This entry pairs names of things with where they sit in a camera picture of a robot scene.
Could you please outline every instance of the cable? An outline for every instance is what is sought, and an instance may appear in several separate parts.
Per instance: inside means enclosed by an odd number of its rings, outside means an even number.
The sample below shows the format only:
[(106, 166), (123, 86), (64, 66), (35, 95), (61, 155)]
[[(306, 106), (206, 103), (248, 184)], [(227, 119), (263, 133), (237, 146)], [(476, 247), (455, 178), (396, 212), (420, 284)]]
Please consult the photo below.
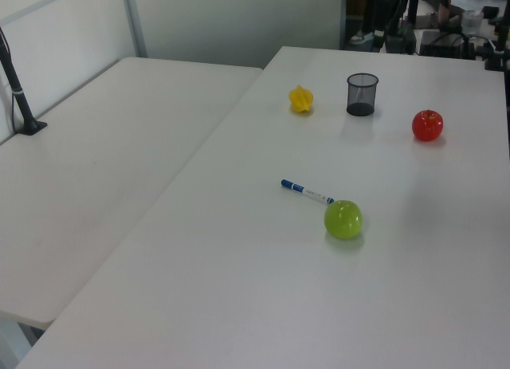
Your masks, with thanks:
[(16, 135), (16, 124), (14, 124), (14, 93), (11, 94), (11, 105), (10, 105), (10, 124), (13, 126), (13, 135)]
[[(7, 41), (6, 35), (3, 33), (2, 27), (0, 26), (0, 36), (2, 36), (2, 41), (6, 45), (7, 53), (10, 55), (10, 47), (9, 42)], [(13, 135), (16, 135), (18, 132), (16, 131), (16, 124), (14, 123), (14, 93), (10, 95), (11, 105), (10, 105), (10, 124), (13, 127)]]
[[(454, 33), (445, 33), (443, 34), (442, 36), (439, 36), (438, 38), (436, 38), (435, 40), (433, 40), (432, 42), (429, 43), (429, 46), (433, 46), (433, 45), (436, 45), (440, 40), (442, 40), (443, 38), (446, 38), (448, 37), (450, 34), (454, 34)], [(459, 37), (460, 38), (463, 38), (464, 37), (464, 34), (459, 34)]]
[(7, 53), (9, 54), (9, 57), (10, 57), (10, 47), (9, 47), (9, 42), (7, 42), (6, 35), (3, 33), (3, 30), (2, 30), (2, 27), (1, 27), (1, 26), (0, 26), (0, 36), (2, 36), (3, 43), (4, 43), (4, 44), (6, 44)]

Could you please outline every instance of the mesh pencil cup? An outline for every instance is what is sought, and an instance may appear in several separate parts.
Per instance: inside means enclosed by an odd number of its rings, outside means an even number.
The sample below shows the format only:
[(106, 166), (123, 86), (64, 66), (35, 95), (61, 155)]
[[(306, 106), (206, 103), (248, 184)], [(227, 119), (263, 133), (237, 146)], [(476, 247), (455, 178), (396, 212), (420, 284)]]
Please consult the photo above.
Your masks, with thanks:
[(349, 95), (347, 112), (353, 116), (369, 116), (374, 112), (375, 89), (379, 79), (367, 73), (353, 74), (347, 78)]

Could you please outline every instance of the green ball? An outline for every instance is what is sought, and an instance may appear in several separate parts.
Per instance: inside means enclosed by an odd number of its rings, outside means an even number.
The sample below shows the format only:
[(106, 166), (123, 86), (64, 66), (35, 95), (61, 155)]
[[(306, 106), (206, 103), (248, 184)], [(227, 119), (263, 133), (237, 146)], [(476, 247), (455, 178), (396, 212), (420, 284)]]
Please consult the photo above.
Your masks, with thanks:
[(339, 200), (326, 209), (324, 225), (332, 236), (338, 239), (350, 239), (361, 231), (363, 216), (355, 203)]

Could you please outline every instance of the table surface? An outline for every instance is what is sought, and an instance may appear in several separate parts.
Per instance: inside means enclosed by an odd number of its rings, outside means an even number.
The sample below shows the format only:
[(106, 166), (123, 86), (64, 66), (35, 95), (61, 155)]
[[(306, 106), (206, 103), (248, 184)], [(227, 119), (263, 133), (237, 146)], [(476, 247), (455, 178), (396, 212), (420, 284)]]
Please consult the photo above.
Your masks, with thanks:
[[(364, 118), (345, 111), (361, 71), (380, 79)], [(426, 108), (432, 143), (411, 132)], [(19, 369), (506, 369), (507, 136), (480, 62), (283, 48)], [(363, 232), (330, 237), (281, 179), (358, 203)]]
[(46, 328), (260, 69), (128, 58), (0, 147), (0, 316)]

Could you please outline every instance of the floor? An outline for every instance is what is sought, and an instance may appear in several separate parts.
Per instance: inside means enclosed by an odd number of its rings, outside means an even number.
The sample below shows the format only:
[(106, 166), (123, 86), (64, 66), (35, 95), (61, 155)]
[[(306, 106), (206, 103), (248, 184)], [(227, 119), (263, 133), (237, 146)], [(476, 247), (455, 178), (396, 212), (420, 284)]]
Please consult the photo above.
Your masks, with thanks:
[(372, 41), (365, 42), (361, 45), (349, 45), (349, 40), (354, 36), (361, 28), (363, 23), (362, 17), (348, 17), (345, 20), (345, 46), (344, 50), (350, 50), (353, 52), (370, 52), (372, 48)]

